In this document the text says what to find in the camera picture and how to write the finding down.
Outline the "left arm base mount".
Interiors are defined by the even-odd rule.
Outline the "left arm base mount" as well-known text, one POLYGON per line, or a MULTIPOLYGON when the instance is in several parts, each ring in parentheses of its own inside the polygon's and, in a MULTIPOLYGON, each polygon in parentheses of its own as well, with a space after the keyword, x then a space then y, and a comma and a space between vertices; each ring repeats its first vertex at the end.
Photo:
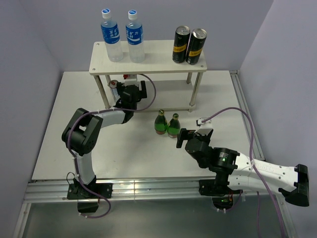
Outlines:
POLYGON ((85 189, 76 182, 69 185, 66 199, 77 200, 77 210, 80 215, 87 218, 101 218, 111 210, 109 199, 112 195, 112 188, 112 183, 96 183, 88 185, 87 189, 85 189), (93 216, 92 213, 97 212, 101 200, 105 200, 108 203, 108 209, 101 215, 93 216))

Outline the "silver energy can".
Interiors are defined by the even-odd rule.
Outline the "silver energy can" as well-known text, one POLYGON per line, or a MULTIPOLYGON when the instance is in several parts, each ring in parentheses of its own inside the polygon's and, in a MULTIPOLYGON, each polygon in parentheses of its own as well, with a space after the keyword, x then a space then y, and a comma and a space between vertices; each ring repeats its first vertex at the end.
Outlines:
POLYGON ((118 84, 117 80, 111 80, 108 84, 115 101, 118 100, 119 98, 119 94, 117 91, 117 84, 118 84))

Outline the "blue-label water bottle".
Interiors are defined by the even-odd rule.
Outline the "blue-label water bottle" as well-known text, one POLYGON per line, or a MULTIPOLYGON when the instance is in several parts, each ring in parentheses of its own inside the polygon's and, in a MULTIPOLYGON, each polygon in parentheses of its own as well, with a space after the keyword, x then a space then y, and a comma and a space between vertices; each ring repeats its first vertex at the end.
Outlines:
POLYGON ((143 25, 138 18, 136 10, 128 11, 126 38, 131 61, 134 63, 143 62, 145 60, 143 25))
POLYGON ((101 31, 110 61, 118 62, 123 59, 123 51, 117 21, 112 18, 111 10, 102 10, 101 31))

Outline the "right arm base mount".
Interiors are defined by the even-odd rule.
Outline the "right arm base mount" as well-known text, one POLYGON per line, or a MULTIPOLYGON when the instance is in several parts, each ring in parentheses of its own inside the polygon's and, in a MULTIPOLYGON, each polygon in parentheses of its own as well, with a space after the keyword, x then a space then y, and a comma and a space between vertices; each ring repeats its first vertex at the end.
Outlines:
POLYGON ((226 185, 215 185, 215 179, 199 180, 199 194, 212 198, 217 212, 226 213, 233 209, 241 198, 243 190, 232 190, 226 185))

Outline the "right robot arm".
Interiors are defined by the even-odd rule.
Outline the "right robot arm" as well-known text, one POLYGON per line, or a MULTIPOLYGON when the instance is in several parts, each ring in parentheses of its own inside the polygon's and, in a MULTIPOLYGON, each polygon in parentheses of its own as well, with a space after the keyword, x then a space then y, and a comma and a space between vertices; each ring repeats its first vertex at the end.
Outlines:
POLYGON ((228 148, 212 148, 209 145, 211 135, 212 132, 201 135, 183 128, 177 136, 177 148, 186 142, 185 151, 197 161, 198 166, 216 174, 214 179, 199 181, 200 195, 223 197, 241 191, 270 191, 274 195, 282 195, 292 205, 309 206, 307 166, 280 166, 250 160, 248 156, 228 148))

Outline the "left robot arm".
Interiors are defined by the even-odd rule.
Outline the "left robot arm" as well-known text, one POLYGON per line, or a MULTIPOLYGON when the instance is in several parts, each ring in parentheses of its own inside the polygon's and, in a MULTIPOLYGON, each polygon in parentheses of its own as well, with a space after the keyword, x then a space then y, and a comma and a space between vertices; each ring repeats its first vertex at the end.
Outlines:
POLYGON ((115 124, 125 124, 137 111, 137 104, 147 98, 145 81, 126 84, 112 80, 109 83, 116 96, 114 107, 104 112, 89 112, 83 108, 75 111, 62 133, 62 141, 74 156, 75 179, 80 183, 79 193, 85 198, 96 194, 96 175, 92 166, 92 150, 100 130, 115 124))

